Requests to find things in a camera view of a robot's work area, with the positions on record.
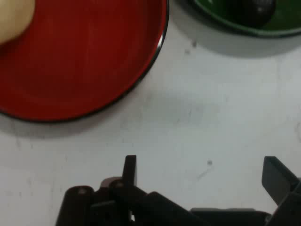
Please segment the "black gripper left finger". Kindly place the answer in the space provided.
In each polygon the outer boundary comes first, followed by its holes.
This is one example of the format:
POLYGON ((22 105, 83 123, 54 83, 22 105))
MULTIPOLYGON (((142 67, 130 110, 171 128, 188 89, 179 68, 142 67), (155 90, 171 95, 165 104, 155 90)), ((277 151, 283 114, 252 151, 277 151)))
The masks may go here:
POLYGON ((190 211, 157 192, 136 186, 136 156, 125 157, 121 177, 95 191, 89 186, 67 190, 57 226, 205 226, 190 211))

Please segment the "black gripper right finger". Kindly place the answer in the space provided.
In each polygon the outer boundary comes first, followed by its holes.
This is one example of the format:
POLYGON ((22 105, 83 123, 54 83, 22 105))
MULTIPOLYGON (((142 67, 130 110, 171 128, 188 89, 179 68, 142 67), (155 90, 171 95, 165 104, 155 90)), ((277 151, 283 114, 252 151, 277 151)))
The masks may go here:
POLYGON ((301 224, 301 179, 277 157, 264 157, 261 183, 277 209, 268 219, 268 226, 299 226, 301 224))

